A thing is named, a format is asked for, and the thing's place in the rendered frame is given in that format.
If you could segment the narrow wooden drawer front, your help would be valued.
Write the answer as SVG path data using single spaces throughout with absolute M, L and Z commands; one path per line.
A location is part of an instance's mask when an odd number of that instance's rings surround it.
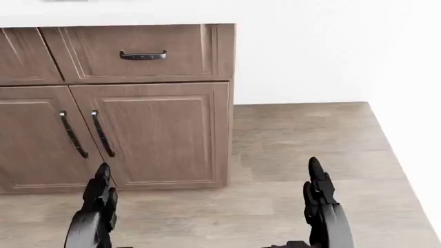
M 38 28 L 0 28 L 0 86 L 63 82 Z

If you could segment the wooden cabinet door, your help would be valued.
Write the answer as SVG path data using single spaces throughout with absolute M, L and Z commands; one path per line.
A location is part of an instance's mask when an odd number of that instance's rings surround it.
M 227 185 L 228 82 L 77 85 L 70 90 L 119 189 Z M 93 109 L 114 158 L 99 140 Z
M 70 141 L 61 110 L 88 158 Z M 102 162 L 67 86 L 0 87 L 0 194 L 82 192 Z

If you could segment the wide wooden drawer front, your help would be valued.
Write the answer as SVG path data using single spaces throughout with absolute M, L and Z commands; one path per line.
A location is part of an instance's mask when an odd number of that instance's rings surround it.
M 211 76 L 217 27 L 210 24 L 42 28 L 68 83 L 120 83 Z

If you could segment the white countertop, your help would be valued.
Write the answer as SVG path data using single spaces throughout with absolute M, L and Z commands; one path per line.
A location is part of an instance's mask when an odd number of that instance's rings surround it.
M 238 23 L 232 0 L 0 0 L 0 28 Z

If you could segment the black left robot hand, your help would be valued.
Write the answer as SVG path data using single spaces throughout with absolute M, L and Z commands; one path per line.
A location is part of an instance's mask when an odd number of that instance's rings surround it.
M 64 248 L 112 248 L 110 233 L 116 225 L 116 188 L 111 171 L 102 163 L 83 193 L 83 205 L 72 218 Z

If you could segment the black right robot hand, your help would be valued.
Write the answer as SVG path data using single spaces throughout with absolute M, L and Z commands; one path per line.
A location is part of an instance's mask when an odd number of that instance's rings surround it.
M 309 180 L 303 185 L 305 220 L 311 227 L 311 248 L 355 248 L 351 227 L 342 205 L 334 198 L 335 187 L 319 160 L 308 162 Z

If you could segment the brown wooden kitchen cabinet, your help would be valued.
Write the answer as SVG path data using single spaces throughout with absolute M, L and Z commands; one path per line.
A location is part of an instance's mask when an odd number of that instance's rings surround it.
M 0 194 L 228 184 L 234 24 L 0 28 Z

